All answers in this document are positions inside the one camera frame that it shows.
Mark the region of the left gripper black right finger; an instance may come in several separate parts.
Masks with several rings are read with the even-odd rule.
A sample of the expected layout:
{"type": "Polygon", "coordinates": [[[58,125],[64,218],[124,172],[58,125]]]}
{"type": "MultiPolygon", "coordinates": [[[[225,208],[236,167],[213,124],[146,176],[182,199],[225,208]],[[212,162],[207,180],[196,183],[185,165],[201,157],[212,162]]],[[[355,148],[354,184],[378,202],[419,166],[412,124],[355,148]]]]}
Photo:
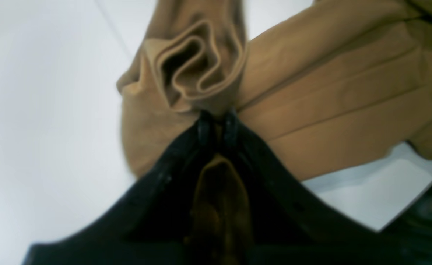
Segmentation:
{"type": "Polygon", "coordinates": [[[432,186],[376,233],[308,191],[234,112],[224,116],[221,150],[247,189],[250,265],[432,265],[432,186]]]}

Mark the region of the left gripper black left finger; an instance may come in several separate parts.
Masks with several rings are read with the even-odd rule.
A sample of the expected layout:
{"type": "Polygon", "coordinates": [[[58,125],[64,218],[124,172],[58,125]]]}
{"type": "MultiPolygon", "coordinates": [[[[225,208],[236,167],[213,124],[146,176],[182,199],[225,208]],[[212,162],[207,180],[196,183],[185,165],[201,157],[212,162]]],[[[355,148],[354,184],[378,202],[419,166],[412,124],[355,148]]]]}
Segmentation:
{"type": "Polygon", "coordinates": [[[215,151],[213,118],[199,119],[103,216],[55,243],[32,245],[25,265],[190,265],[183,238],[203,166],[215,151]]]}

